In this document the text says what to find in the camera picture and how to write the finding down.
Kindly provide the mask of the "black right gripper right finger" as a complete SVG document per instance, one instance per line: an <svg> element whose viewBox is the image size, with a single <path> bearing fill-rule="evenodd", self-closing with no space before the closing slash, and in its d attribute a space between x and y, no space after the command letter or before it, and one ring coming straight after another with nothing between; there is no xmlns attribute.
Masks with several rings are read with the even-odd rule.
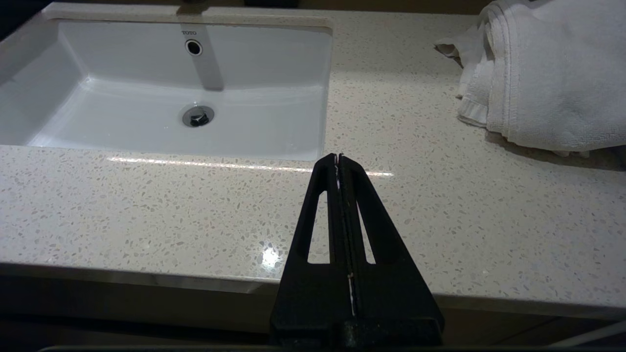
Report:
<svg viewBox="0 0 626 352"><path fill-rule="evenodd" d="M364 168L340 156L353 278L351 346L440 346L445 319Z"/></svg>

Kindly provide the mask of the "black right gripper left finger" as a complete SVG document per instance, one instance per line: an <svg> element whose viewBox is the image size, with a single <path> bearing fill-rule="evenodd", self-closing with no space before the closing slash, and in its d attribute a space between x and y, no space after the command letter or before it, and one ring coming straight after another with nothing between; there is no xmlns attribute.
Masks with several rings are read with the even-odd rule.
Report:
<svg viewBox="0 0 626 352"><path fill-rule="evenodd" d="M272 314L270 333L279 346L333 346L353 316L349 259L340 209L337 155L318 160L311 174ZM327 197L330 260L309 262L320 194Z"/></svg>

